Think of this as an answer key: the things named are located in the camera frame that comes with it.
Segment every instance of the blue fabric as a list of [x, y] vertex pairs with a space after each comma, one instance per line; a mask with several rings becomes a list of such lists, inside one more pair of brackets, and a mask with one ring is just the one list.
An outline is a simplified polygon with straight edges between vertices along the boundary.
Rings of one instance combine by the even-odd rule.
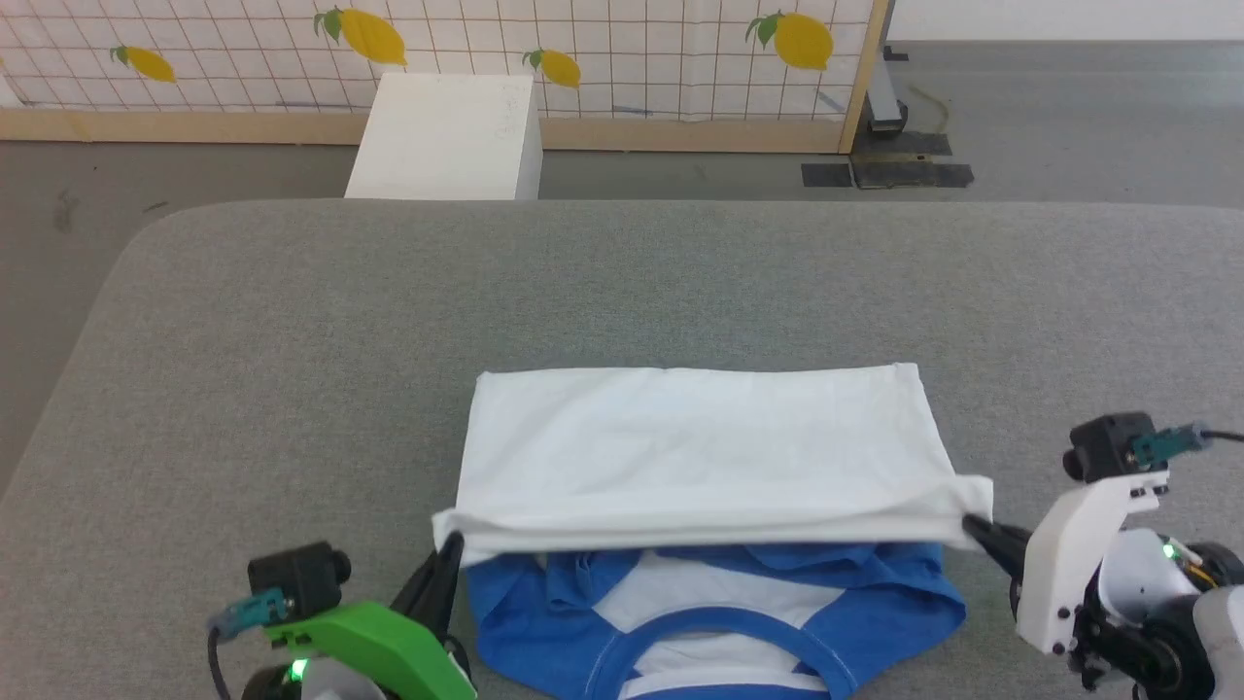
[[[738, 632], [801, 660], [841, 700], [887, 668], [937, 645], [967, 609], [942, 574], [937, 545], [774, 545], [675, 547], [658, 553], [741, 573], [846, 589], [801, 629], [734, 608], [671, 613], [622, 634], [592, 607], [634, 568], [642, 552], [508, 555], [466, 569], [480, 658], [498, 673], [569, 700], [618, 696], [636, 660], [656, 642], [685, 632]], [[718, 689], [760, 686], [730, 685]], [[652, 693], [652, 700], [708, 700], [713, 689]], [[766, 698], [824, 694], [771, 688]], [[730, 698], [745, 695], [730, 694]]]

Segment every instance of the metal stand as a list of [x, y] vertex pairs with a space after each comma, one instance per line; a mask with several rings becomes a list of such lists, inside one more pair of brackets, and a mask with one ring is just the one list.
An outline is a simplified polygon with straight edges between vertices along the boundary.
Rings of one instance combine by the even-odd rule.
[[894, 83], [889, 80], [886, 66], [886, 39], [889, 36], [889, 20], [894, 16], [894, 2], [886, 9], [886, 21], [881, 27], [881, 45], [877, 46], [877, 62], [872, 67], [872, 81], [868, 82], [868, 132], [880, 137], [893, 137], [907, 127], [907, 104], [894, 94]]

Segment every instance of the folded shirt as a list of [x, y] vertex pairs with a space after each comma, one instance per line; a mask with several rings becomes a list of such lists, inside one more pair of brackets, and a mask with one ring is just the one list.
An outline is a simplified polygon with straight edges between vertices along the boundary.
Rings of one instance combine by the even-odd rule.
[[562, 700], [838, 700], [965, 617], [937, 545], [505, 555], [466, 578], [484, 663]]
[[914, 366], [546, 371], [479, 378], [433, 535], [483, 660], [556, 698], [837, 700], [963, 622], [937, 543], [991, 507]]

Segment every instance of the black wire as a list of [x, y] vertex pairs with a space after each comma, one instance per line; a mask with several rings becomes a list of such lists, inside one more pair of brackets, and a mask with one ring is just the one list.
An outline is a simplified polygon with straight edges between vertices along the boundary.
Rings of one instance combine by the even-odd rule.
[[211, 671], [211, 683], [216, 686], [216, 695], [220, 700], [229, 699], [229, 686], [225, 685], [225, 676], [220, 673], [220, 659], [216, 658], [216, 645], [220, 643], [220, 630], [211, 628], [208, 632], [208, 670]]
[[1244, 434], [1225, 433], [1222, 430], [1203, 430], [1202, 438], [1217, 438], [1218, 440], [1230, 440], [1232, 443], [1244, 443]]

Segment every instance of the grid pattern backdrop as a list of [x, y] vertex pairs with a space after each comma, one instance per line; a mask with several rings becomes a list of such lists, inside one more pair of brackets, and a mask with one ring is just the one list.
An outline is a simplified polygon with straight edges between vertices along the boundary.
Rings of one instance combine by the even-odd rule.
[[[0, 0], [0, 71], [36, 108], [367, 112], [388, 71], [534, 72], [547, 117], [842, 119], [872, 2]], [[335, 7], [336, 40], [316, 21]], [[825, 70], [792, 67], [779, 37], [748, 35], [779, 11], [826, 25]], [[384, 56], [358, 41], [379, 22], [372, 44], [401, 37]], [[534, 68], [525, 53], [541, 48]]]

